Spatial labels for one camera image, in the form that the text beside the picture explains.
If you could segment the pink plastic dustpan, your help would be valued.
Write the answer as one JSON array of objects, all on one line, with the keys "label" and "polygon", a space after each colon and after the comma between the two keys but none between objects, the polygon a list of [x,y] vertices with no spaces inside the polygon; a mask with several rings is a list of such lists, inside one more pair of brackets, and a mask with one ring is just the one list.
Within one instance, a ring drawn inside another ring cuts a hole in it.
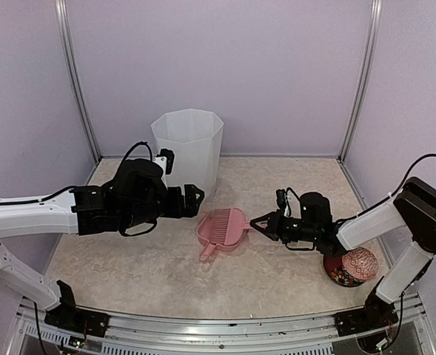
[{"label": "pink plastic dustpan", "polygon": [[214,251],[227,253],[236,250],[249,229],[250,224],[240,209],[216,209],[207,213],[196,230],[198,241],[203,246],[198,259],[205,262]]}]

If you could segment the pink plastic hand brush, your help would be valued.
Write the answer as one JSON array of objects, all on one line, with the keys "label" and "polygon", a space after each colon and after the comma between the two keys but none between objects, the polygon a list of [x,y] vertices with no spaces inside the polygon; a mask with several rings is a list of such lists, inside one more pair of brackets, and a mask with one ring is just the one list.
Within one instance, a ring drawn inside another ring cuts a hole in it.
[{"label": "pink plastic hand brush", "polygon": [[207,239],[220,246],[238,245],[244,233],[251,229],[245,214],[237,208],[216,209],[204,219]]}]

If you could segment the translucent white waste bin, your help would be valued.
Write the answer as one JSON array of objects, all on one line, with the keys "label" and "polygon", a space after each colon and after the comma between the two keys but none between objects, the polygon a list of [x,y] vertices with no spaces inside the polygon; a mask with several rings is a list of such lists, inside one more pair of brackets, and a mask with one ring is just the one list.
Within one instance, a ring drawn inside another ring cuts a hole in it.
[{"label": "translucent white waste bin", "polygon": [[151,124],[157,149],[174,152],[169,186],[193,184],[205,199],[215,194],[224,122],[214,113],[200,109],[168,112]]}]

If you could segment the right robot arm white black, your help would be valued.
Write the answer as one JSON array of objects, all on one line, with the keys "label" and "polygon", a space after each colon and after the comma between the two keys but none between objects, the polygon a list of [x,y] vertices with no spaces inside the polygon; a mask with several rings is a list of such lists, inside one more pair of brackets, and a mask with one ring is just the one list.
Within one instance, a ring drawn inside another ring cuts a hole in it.
[{"label": "right robot arm white black", "polygon": [[299,217],[291,215],[288,194],[276,192],[278,209],[250,221],[250,226],[284,245],[308,242],[327,257],[341,257],[392,230],[406,227],[412,240],[389,272],[366,299],[359,320],[375,328],[387,318],[394,303],[419,280],[436,256],[436,189],[406,173],[399,186],[375,205],[352,216],[333,220],[329,199],[319,192],[297,198]]}]

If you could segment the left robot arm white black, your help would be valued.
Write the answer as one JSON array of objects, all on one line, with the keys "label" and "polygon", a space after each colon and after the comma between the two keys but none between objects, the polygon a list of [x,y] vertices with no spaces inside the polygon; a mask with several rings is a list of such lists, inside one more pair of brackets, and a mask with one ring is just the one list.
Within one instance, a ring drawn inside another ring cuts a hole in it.
[{"label": "left robot arm white black", "polygon": [[53,312],[70,329],[84,322],[73,291],[61,281],[50,282],[14,257],[1,239],[34,234],[79,236],[118,232],[149,225],[160,217],[191,218],[198,214],[205,193],[193,184],[167,185],[175,155],[161,149],[157,156],[132,159],[125,155],[113,178],[100,186],[67,186],[51,195],[0,198],[0,283]]}]

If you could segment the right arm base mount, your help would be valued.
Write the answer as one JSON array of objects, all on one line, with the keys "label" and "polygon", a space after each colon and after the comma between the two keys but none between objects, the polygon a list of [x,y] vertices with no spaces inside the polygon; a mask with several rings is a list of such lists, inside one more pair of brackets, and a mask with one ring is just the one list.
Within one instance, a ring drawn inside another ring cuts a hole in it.
[{"label": "right arm base mount", "polygon": [[394,303],[383,301],[374,291],[368,295],[362,307],[338,312],[334,319],[340,337],[373,331],[399,321]]}]

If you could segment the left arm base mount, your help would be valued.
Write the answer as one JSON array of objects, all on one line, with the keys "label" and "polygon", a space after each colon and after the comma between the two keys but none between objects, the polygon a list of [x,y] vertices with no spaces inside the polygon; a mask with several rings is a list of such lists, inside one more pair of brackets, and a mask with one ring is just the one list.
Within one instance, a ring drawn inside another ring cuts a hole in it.
[{"label": "left arm base mount", "polygon": [[110,316],[98,311],[88,311],[76,305],[72,288],[58,280],[59,305],[46,311],[44,322],[57,328],[104,338]]}]

